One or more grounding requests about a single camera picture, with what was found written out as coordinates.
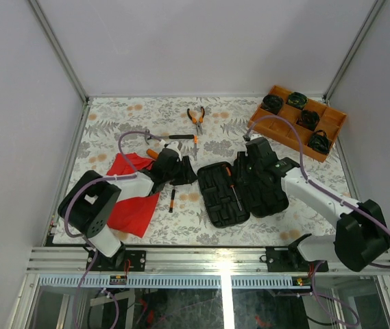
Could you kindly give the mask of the black orange screwdriver large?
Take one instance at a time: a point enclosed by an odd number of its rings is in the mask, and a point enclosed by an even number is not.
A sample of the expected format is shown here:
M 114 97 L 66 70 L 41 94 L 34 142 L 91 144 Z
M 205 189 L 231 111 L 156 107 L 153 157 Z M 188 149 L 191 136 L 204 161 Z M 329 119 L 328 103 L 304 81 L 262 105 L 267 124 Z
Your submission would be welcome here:
M 239 197 L 237 195 L 237 192 L 236 192 L 236 189 L 235 189 L 235 185 L 234 185 L 234 181 L 232 179 L 232 173 L 231 173 L 231 170 L 229 169 L 229 167 L 224 164 L 222 166 L 223 170 L 224 170 L 224 173 L 226 174 L 226 177 L 227 177 L 227 180 L 228 180 L 228 183 L 230 185 L 230 188 L 232 189 L 232 192 L 234 193 L 234 196 L 235 196 L 235 199 L 236 199 L 236 203 L 237 203 L 237 206 L 239 208 L 240 211 L 243 210 L 243 207 L 241 205 L 241 202 L 239 200 Z

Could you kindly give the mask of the black plastic tool case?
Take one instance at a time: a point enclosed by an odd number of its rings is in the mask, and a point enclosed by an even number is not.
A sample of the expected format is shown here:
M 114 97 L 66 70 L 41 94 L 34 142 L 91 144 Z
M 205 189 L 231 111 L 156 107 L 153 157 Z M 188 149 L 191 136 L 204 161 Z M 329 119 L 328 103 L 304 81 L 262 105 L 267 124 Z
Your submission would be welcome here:
M 234 193 L 222 168 L 227 165 L 232 173 L 235 189 L 243 210 L 240 211 Z M 199 189 L 211 224 L 226 228 L 244 223 L 251 215 L 263 218 L 282 212 L 289 200 L 280 186 L 268 187 L 262 183 L 239 187 L 235 182 L 235 160 L 216 162 L 197 171 Z

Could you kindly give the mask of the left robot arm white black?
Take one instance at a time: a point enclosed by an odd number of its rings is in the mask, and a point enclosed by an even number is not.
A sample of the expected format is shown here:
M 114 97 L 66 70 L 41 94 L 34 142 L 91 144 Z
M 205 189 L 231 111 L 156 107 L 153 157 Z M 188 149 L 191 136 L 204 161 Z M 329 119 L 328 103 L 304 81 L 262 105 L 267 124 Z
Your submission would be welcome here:
M 106 175 L 86 171 L 58 206 L 65 231 L 80 237 L 102 254 L 110 270 L 124 266 L 125 253 L 115 230 L 142 237 L 166 184 L 192 184 L 197 176 L 188 156 L 164 148 L 155 159 L 119 154 Z

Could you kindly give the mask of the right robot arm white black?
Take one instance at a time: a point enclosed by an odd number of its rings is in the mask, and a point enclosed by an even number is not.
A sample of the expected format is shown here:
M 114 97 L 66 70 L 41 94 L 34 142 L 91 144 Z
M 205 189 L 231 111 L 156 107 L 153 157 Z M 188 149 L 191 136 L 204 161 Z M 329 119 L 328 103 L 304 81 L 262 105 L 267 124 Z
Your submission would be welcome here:
M 375 266 L 376 259 L 390 249 L 390 233 L 380 206 L 336 193 L 312 179 L 302 162 L 280 159 L 268 140 L 258 137 L 246 142 L 244 167 L 239 177 L 261 192 L 266 189 L 274 206 L 292 195 L 319 213 L 335 229 L 333 235 L 308 235 L 290 244 L 289 265 L 303 270 L 312 261 L 340 261 L 360 272 Z

